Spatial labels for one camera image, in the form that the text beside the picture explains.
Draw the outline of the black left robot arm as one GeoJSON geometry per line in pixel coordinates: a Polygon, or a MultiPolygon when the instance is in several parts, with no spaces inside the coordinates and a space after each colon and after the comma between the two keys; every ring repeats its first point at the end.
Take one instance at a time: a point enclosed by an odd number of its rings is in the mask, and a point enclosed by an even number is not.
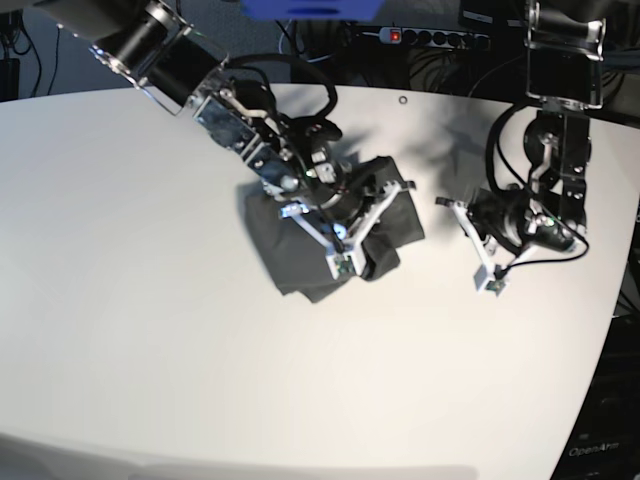
{"type": "Polygon", "coordinates": [[[593,147],[590,112],[605,105],[607,18],[612,1],[526,1],[520,7],[525,61],[524,97],[490,128],[485,153],[488,186],[469,202],[438,198],[473,244],[479,291],[496,292],[510,272],[536,264],[577,261],[590,251],[586,238],[586,169],[593,147]],[[529,162],[522,176],[507,159],[501,138],[525,108],[536,109],[523,135],[529,162]]]}

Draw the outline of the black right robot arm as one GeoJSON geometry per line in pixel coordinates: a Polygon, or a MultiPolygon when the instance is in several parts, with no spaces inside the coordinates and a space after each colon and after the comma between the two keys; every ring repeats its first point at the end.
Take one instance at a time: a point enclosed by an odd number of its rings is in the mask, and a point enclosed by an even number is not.
{"type": "Polygon", "coordinates": [[[172,115],[188,112],[220,147],[261,180],[278,217],[314,240],[334,279],[371,278],[397,250],[424,233],[410,191],[378,157],[360,165],[337,159],[341,130],[329,118],[338,101],[333,82],[292,55],[233,58],[164,1],[38,1],[35,8],[88,40],[94,57],[172,115]],[[264,62],[306,71],[327,103],[299,117],[282,113],[268,82],[241,70],[264,62]]]}

